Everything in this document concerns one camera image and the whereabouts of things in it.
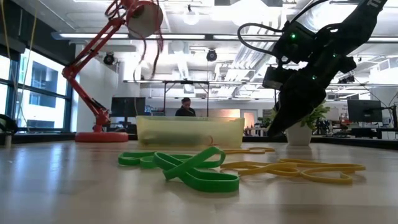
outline white pot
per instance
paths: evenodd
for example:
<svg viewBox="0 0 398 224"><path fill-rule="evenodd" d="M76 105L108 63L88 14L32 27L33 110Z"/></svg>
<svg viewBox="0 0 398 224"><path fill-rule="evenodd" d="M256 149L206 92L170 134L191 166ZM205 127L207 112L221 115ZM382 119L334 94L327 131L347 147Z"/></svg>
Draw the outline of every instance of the white pot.
<svg viewBox="0 0 398 224"><path fill-rule="evenodd" d="M312 130L301 122L286 129L287 142L291 146L307 146L311 142Z"/></svg>

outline doorway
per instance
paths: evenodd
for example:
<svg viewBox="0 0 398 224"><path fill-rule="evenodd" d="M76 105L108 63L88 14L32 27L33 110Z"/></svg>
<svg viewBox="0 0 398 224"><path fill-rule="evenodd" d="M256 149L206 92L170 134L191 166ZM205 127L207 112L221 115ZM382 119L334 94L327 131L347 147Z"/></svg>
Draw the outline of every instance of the doorway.
<svg viewBox="0 0 398 224"><path fill-rule="evenodd" d="M254 127L257 122L257 110L241 110L241 118L244 118L244 128Z"/></svg>

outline green rubber band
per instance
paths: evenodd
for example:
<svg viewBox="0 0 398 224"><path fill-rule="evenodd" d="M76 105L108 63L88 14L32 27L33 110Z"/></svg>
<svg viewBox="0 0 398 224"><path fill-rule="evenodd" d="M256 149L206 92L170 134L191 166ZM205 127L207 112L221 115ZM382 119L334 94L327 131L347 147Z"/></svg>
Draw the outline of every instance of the green rubber band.
<svg viewBox="0 0 398 224"><path fill-rule="evenodd" d="M140 158L154 154L155 152L124 152L119 155L118 162L122 166L136 166L140 164Z"/></svg>
<svg viewBox="0 0 398 224"><path fill-rule="evenodd" d="M124 152L119 155L119 165L122 166L138 166L140 165L143 169L155 169L157 165L153 163L153 155L155 152ZM172 154L171 156L180 159L181 161L187 161L193 156L186 154ZM215 168L221 165L220 161L204 161L197 165L196 168Z"/></svg>
<svg viewBox="0 0 398 224"><path fill-rule="evenodd" d="M181 173L186 172L186 170L189 170L191 168L198 167L202 162L206 161L209 159L211 156L214 156L215 154L220 154L220 159L218 161L218 166L222 165L222 163L225 160L225 153L221 149L218 149L217 147L211 146L208 149L203 150L199 154L193 156L191 159L185 161L183 164L180 164L177 167L174 167L173 169L170 170L164 170L163 173L166 177L167 180L173 179L177 176L179 176Z"/></svg>
<svg viewBox="0 0 398 224"><path fill-rule="evenodd" d="M172 154L171 156L177 159L181 159L182 161L192 158L192 156L184 154ZM157 168L157 165L153 162L153 160L154 160L153 156L142 157L140 159L139 165L143 169L155 169Z"/></svg>
<svg viewBox="0 0 398 224"><path fill-rule="evenodd" d="M154 163L164 170L167 180L178 177L189 187L202 192L234 192L239 189L239 177L232 174L207 172L194 168L209 157L221 154L220 164L225 159L225 153L216 147L210 147L188 161L184 162L171 155L156 152Z"/></svg>

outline green plant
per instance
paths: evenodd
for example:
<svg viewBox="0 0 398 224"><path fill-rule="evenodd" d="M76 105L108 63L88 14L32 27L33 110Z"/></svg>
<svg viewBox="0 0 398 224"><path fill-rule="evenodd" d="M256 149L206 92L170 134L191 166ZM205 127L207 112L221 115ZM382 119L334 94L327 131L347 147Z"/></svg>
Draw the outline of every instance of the green plant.
<svg viewBox="0 0 398 224"><path fill-rule="evenodd" d="M271 122L272 122L271 118L259 117L257 120L261 123L261 127L262 128L268 127L271 124Z"/></svg>
<svg viewBox="0 0 398 224"><path fill-rule="evenodd" d="M312 113L309 115L305 116L301 120L301 127L304 127L304 125L307 125L310 129L315 130L315 122L317 121L318 118L325 118L325 113L330 111L329 106L324 106L323 104L326 101L324 100L319 106L317 106Z"/></svg>

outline window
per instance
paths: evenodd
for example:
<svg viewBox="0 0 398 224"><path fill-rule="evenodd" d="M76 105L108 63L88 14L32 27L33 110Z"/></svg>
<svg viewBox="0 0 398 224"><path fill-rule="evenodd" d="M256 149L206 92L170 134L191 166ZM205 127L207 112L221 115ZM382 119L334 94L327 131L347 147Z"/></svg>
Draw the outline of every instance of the window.
<svg viewBox="0 0 398 224"><path fill-rule="evenodd" d="M6 114L8 86L0 85L0 114Z"/></svg>
<svg viewBox="0 0 398 224"><path fill-rule="evenodd" d="M63 128L65 100L29 90L18 89L17 123L28 128Z"/></svg>
<svg viewBox="0 0 398 224"><path fill-rule="evenodd" d="M56 98L53 96L46 96L40 93L31 92L29 94L29 104L37 106L48 106L55 108Z"/></svg>
<svg viewBox="0 0 398 224"><path fill-rule="evenodd" d="M0 78L7 80L10 72L10 60L0 55Z"/></svg>
<svg viewBox="0 0 398 224"><path fill-rule="evenodd" d="M54 121L27 120L27 126L30 128L54 128Z"/></svg>
<svg viewBox="0 0 398 224"><path fill-rule="evenodd" d="M0 55L0 114L15 119L21 131L69 131L72 88L64 66L28 49L19 59Z"/></svg>
<svg viewBox="0 0 398 224"><path fill-rule="evenodd" d="M18 82L42 90L66 95L67 80L62 76L63 66L29 50L21 55Z"/></svg>

